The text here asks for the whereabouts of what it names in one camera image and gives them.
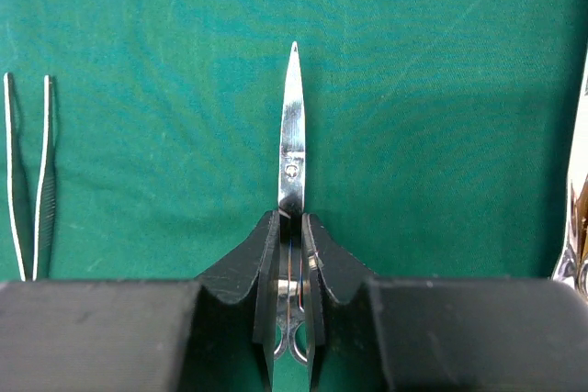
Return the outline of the steel surgical scissors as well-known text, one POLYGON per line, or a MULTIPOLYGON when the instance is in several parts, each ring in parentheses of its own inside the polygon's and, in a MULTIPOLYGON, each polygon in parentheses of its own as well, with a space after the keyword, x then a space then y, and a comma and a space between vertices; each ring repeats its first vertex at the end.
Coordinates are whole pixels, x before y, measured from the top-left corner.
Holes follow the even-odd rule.
POLYGON ((300 51, 293 42, 288 58, 281 115, 277 211, 279 214, 279 276, 277 327, 280 339, 274 350, 278 359, 291 353, 299 364, 307 363, 306 349, 297 343, 305 322, 301 257, 301 221, 305 205, 306 138, 300 51))

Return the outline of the dark green surgical cloth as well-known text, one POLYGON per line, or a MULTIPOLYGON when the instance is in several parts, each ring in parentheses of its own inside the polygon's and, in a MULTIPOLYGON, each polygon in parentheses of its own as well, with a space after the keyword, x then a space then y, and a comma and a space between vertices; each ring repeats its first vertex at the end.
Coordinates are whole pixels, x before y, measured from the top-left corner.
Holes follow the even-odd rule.
POLYGON ((1 0, 31 194, 54 93, 51 278, 192 278, 243 241, 292 46, 336 242, 386 277, 551 276, 587 0, 1 0))

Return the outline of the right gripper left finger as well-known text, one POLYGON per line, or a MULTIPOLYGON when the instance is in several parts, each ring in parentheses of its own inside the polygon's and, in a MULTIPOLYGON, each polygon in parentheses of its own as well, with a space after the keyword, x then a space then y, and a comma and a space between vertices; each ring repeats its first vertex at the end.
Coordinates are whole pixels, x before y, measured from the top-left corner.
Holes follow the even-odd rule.
POLYGON ((1 286, 4 391, 268 391, 279 217, 193 279, 1 286))

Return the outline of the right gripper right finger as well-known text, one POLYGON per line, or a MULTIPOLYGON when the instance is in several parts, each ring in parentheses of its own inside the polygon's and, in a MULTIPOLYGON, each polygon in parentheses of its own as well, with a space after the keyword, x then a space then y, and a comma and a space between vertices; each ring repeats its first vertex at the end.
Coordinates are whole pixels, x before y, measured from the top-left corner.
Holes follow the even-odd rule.
POLYGON ((584 391, 587 306, 548 279, 387 277, 302 219, 313 391, 584 391))

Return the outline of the stainless steel instrument tray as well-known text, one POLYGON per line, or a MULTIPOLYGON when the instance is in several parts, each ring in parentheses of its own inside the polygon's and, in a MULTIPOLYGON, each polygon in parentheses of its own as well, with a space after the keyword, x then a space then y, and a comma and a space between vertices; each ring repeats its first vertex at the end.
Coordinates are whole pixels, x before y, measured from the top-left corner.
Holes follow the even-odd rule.
POLYGON ((551 279, 562 282, 587 300, 587 61, 571 142, 566 180, 566 220, 560 256, 551 279))

